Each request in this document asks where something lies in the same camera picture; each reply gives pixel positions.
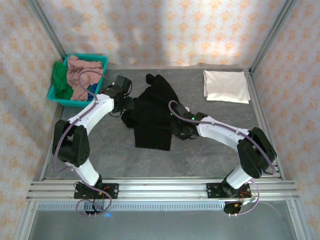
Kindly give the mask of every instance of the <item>wall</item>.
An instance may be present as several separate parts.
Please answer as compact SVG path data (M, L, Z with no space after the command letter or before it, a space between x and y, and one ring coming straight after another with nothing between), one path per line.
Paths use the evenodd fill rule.
M117 69L249 68L284 3L40 0L67 53L106 54Z
M320 235L320 4L298 0L254 80L286 179Z
M0 239L13 238L48 153L57 105L46 99L59 56L25 0L0 1Z

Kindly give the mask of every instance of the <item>black garment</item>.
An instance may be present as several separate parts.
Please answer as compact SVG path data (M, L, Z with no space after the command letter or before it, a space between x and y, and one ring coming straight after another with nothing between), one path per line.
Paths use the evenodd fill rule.
M149 86L138 98L134 108L123 113L121 119L128 128L134 129L135 147L170 150L171 122L168 104L179 99L170 84L161 75L145 76Z

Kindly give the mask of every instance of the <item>floral wallpaper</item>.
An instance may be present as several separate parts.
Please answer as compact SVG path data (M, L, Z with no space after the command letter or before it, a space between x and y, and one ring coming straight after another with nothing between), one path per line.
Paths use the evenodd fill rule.
M59 56L26 0L2 0L0 11L0 239L11 240L48 152L57 105L46 97Z
M251 67L285 0L40 0L67 53L109 68Z
M320 4L298 0L254 76L279 159L320 236Z

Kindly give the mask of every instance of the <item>gray mat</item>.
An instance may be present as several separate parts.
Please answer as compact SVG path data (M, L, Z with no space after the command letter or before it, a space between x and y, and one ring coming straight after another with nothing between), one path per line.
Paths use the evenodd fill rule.
M203 70L201 69L132 69L109 70L114 82L118 75L132 80L131 97L138 97L149 85L146 74L161 74L173 87L180 102L193 113L202 112L223 123L239 128L258 126L252 103L206 101ZM61 118L68 120L80 108L65 107ZM119 177L225 177L240 164L238 154L212 139L198 137L182 141L172 136L171 150L135 148L134 130L120 118L106 115L89 135L90 157L94 168L103 178ZM72 172L57 175L52 169L51 156L46 178L74 178Z

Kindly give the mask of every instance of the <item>green cloth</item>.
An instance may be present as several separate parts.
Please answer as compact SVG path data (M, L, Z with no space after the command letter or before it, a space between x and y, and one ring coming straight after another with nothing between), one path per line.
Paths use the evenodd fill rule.
M53 65L52 78L54 86L54 98L70 100L74 91L67 82L68 67L56 61Z

